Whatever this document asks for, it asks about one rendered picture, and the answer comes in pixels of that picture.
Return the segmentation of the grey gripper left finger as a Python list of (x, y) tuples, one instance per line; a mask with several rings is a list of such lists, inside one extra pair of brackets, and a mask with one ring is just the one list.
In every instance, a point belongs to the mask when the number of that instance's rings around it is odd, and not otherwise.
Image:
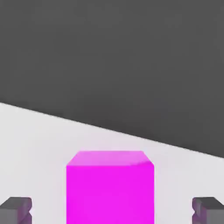
[(0, 224), (32, 224), (32, 199), (9, 197), (0, 205)]

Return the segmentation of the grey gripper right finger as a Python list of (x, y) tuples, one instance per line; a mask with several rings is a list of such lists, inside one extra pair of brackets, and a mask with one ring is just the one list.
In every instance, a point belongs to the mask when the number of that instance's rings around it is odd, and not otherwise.
[(224, 224), (224, 205), (215, 197), (194, 197), (192, 208), (192, 224)]

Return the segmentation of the small magenta cube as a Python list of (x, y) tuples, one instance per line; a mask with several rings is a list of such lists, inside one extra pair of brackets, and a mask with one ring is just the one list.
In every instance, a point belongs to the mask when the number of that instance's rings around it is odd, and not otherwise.
[(66, 166), (66, 224), (154, 224), (154, 165), (142, 151), (79, 151)]

